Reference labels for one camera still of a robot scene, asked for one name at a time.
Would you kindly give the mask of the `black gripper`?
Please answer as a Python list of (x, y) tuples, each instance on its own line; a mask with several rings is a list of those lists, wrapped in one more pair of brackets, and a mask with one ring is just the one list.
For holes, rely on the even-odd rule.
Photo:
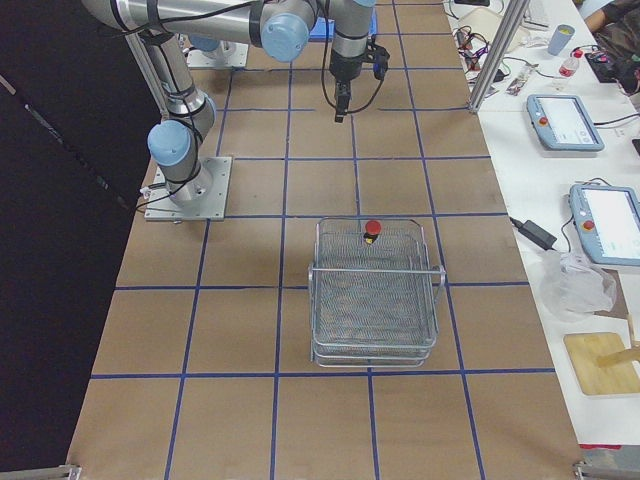
[(342, 123), (348, 114), (351, 102), (351, 82), (360, 75), (363, 59), (363, 54), (345, 57), (336, 50), (331, 50), (329, 71), (335, 79), (334, 121), (336, 123)]

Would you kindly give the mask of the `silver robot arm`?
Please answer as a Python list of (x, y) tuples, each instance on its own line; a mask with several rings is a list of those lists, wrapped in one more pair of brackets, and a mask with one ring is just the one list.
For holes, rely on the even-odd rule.
[(228, 57), (236, 51), (236, 44), (233, 42), (196, 35), (189, 35), (188, 38), (192, 47), (208, 57)]
[(196, 87), (178, 37), (261, 48), (279, 62), (295, 60), (318, 18), (326, 21), (323, 70), (335, 79), (327, 96), (340, 123), (353, 114), (351, 83), (370, 63), (384, 78), (388, 57), (370, 34), (372, 1), (86, 1), (101, 26), (130, 44), (149, 89), (160, 97), (163, 121), (148, 147), (164, 175), (165, 200), (179, 208), (202, 204), (214, 177), (199, 148), (216, 119), (214, 101)]

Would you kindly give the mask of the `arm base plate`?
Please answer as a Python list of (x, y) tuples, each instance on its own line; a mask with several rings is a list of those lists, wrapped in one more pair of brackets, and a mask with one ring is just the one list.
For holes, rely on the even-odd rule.
[(150, 204), (144, 206), (147, 221), (224, 220), (233, 158), (202, 157), (199, 161), (196, 178), (171, 197), (167, 197), (164, 174), (156, 167), (153, 183), (160, 187), (150, 191)]
[(193, 70), (241, 69), (246, 66), (249, 46), (241, 43), (221, 42), (215, 51), (191, 49), (186, 56)]

